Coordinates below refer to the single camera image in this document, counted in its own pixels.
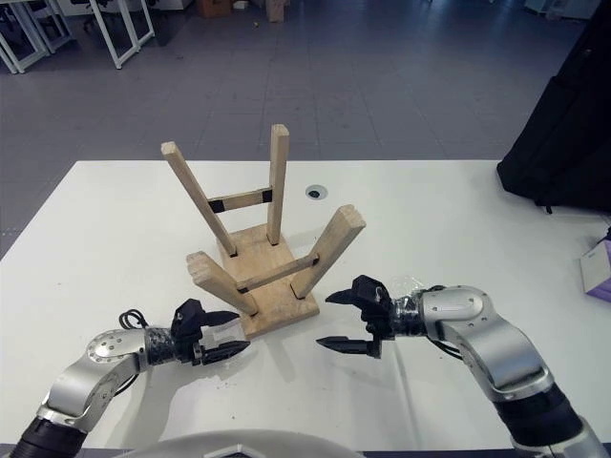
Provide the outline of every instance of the black tape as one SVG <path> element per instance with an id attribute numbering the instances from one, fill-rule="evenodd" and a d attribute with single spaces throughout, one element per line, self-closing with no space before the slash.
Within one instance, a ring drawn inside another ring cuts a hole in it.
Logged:
<path id="1" fill-rule="evenodd" d="M 222 213 L 225 211 L 225 205 L 222 203 L 222 199 L 218 198 L 216 200 L 208 200 L 208 205 L 214 213 Z"/>
<path id="2" fill-rule="evenodd" d="M 583 424 L 556 384 L 529 398 L 495 403 L 496 411 L 519 444 L 541 447 L 577 436 Z"/>
<path id="3" fill-rule="evenodd" d="M 144 329 L 147 360 L 150 365 L 160 365 L 174 361 L 175 342 L 170 329 L 162 327 L 147 327 Z"/>
<path id="4" fill-rule="evenodd" d="M 271 198 L 272 198 L 271 189 L 266 189 L 265 191 L 262 192 L 262 194 L 263 194 L 263 203 L 271 202 Z"/>

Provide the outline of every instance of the black bag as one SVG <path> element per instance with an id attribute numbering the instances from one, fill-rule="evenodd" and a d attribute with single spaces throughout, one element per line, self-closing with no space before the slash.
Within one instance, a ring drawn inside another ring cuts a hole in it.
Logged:
<path id="1" fill-rule="evenodd" d="M 506 191 L 548 211 L 611 212 L 611 0 L 602 0 L 496 169 Z"/>

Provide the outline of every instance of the white table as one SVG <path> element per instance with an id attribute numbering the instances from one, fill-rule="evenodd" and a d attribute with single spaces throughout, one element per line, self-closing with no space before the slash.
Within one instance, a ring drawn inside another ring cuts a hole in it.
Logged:
<path id="1" fill-rule="evenodd" d="M 210 197 L 263 187 L 266 162 L 194 162 Z M 325 185 L 314 201 L 306 186 Z M 314 289 L 320 316 L 259 338 L 228 364 L 169 364 L 114 400 L 86 447 L 131 448 L 206 430 L 264 427 L 354 449 L 508 448 L 508 433 L 469 371 L 425 340 L 386 343 L 381 361 L 314 340 L 365 337 L 353 307 L 324 297 L 367 274 L 386 283 L 487 291 L 533 340 L 580 414 L 611 441 L 611 306 L 581 292 L 579 256 L 597 216 L 547 216 L 505 194 L 491 161 L 289 162 L 283 233 L 296 256 L 340 205 L 368 227 Z M 265 221 L 264 206 L 223 213 L 228 230 Z M 210 230 L 163 162 L 77 162 L 0 262 L 0 441 L 14 442 L 54 378 L 119 312 L 168 325 L 198 289 L 185 256 L 218 259 Z"/>

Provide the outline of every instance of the black cable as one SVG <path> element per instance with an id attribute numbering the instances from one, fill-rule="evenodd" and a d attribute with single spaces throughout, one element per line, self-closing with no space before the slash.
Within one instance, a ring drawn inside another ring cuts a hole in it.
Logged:
<path id="1" fill-rule="evenodd" d="M 136 374 L 136 375 L 135 375 L 134 377 L 132 377 L 130 380 L 128 380 L 127 382 L 125 382 L 125 383 L 123 384 L 123 386 L 122 386 L 121 388 L 119 388 L 119 389 L 116 391 L 115 396 L 118 396 L 118 395 L 119 395 L 119 394 L 121 394 L 123 391 L 125 391 L 127 388 L 129 388 L 131 385 L 133 385 L 133 384 L 134 384 L 134 382 L 136 381 L 136 379 L 137 379 L 137 376 L 138 376 L 138 375 L 140 375 L 140 374 Z"/>
<path id="2" fill-rule="evenodd" d="M 130 321 L 130 318 L 136 320 L 136 324 Z M 149 323 L 144 320 L 144 315 L 136 308 L 130 308 L 127 312 L 123 312 L 118 316 L 118 323 L 123 329 L 138 329 L 140 327 L 148 327 Z"/>
<path id="3" fill-rule="evenodd" d="M 600 239 L 599 241 L 597 241 L 596 245 L 598 245 L 599 243 L 601 243 L 603 240 L 611 240 L 611 226 L 609 226 L 609 229 L 607 230 L 607 235 L 604 236 L 602 239 Z"/>
<path id="4" fill-rule="evenodd" d="M 134 319 L 136 320 L 136 324 L 133 324 L 130 319 Z M 148 327 L 149 323 L 146 322 L 146 320 L 144 319 L 144 315 L 142 314 L 142 312 L 140 312 L 138 309 L 136 308 L 130 308 L 128 311 L 121 313 L 118 316 L 118 323 L 120 324 L 120 326 L 123 329 L 139 329 L 139 328 L 145 328 Z M 121 394 L 123 391 L 125 391 L 127 388 L 129 388 L 131 385 L 134 384 L 134 382 L 137 379 L 137 376 L 139 374 L 136 374 L 134 377 L 132 377 L 130 380 L 128 380 L 127 382 L 125 382 L 115 393 L 115 396 L 118 396 L 119 394 Z"/>
<path id="5" fill-rule="evenodd" d="M 453 346 L 449 346 L 441 342 L 433 341 L 431 338 L 429 338 L 429 342 L 431 342 L 433 345 L 435 345 L 447 355 L 462 361 L 462 356 L 460 356 L 460 350 L 458 348 L 454 348 Z"/>
<path id="6" fill-rule="evenodd" d="M 425 289 L 424 292 L 431 293 L 434 291 L 441 291 L 443 289 L 446 289 L 446 287 L 443 284 L 436 284 L 435 286 L 431 286 L 429 289 Z"/>

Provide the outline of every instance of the purple box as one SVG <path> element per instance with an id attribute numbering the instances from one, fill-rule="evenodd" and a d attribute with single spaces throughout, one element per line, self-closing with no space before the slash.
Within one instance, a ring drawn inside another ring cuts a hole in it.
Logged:
<path id="1" fill-rule="evenodd" d="M 583 290 L 611 302 L 611 240 L 603 240 L 581 257 Z"/>

